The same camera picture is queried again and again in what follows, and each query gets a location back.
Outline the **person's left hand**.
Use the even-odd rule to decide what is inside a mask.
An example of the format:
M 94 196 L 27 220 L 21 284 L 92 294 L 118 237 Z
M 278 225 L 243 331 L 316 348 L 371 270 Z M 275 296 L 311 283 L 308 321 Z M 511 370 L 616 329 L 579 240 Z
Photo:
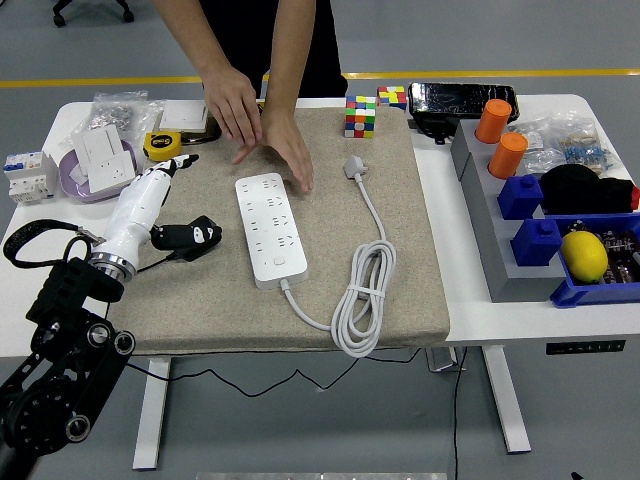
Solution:
M 258 146 L 271 147 L 288 165 L 302 191 L 309 193 L 314 186 L 313 164 L 294 114 L 288 110 L 265 107 L 260 115 L 260 122 L 260 139 L 253 145 L 241 146 L 232 163 L 240 164 Z

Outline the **person's right hand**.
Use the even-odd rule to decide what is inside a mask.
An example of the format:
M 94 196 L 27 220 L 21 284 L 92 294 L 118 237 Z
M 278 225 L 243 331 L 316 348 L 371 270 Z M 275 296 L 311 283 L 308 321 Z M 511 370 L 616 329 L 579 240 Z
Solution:
M 221 131 L 241 147 L 253 147 L 262 131 L 250 80 L 228 64 L 206 69 L 201 80 L 205 102 Z

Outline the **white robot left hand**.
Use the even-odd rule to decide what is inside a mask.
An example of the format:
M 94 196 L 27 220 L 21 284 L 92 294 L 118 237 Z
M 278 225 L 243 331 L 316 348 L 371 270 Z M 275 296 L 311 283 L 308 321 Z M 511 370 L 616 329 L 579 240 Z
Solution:
M 124 188 L 104 232 L 104 241 L 94 248 L 91 262 L 118 261 L 139 266 L 139 248 L 150 242 L 160 251 L 172 251 L 192 260 L 216 246 L 222 229 L 207 216 L 188 225 L 158 226 L 156 220 L 177 171 L 190 167 L 197 154 L 184 154 L 147 168 Z

